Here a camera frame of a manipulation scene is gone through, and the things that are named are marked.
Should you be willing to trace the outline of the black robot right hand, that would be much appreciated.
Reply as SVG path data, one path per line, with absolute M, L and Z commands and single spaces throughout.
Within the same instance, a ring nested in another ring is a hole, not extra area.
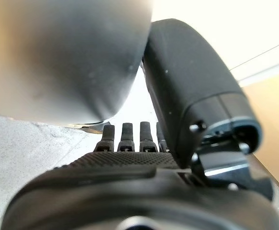
M 262 127 L 227 66 L 192 27 L 152 23 L 142 67 L 158 118 L 105 125 L 91 153 L 35 177 L 10 201 L 3 230 L 279 230 L 268 176 L 248 155 Z

